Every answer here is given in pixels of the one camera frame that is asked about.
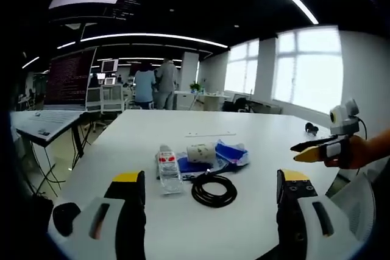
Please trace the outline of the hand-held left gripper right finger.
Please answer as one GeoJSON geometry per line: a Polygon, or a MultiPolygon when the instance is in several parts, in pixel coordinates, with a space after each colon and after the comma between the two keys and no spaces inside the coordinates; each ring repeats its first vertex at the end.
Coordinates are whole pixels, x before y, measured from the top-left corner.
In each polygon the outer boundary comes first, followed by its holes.
{"type": "Polygon", "coordinates": [[[298,171],[277,171],[276,221],[279,259],[352,259],[360,247],[345,213],[298,171]]]}

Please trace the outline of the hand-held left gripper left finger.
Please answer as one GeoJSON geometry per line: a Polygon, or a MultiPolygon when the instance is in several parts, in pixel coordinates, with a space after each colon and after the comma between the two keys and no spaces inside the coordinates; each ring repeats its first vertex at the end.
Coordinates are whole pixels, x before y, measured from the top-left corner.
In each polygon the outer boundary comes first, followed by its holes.
{"type": "Polygon", "coordinates": [[[86,207],[74,202],[52,211],[55,229],[65,238],[66,259],[145,259],[146,193],[144,171],[115,176],[103,197],[86,207]]]}

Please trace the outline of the person's right hand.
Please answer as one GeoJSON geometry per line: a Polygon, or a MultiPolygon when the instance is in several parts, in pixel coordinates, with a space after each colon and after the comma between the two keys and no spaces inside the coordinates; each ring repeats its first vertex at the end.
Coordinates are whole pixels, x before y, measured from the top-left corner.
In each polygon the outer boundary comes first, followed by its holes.
{"type": "Polygon", "coordinates": [[[338,167],[340,169],[359,169],[374,161],[374,154],[368,140],[359,136],[352,136],[349,139],[347,156],[327,159],[324,164],[327,167],[338,167]]]}

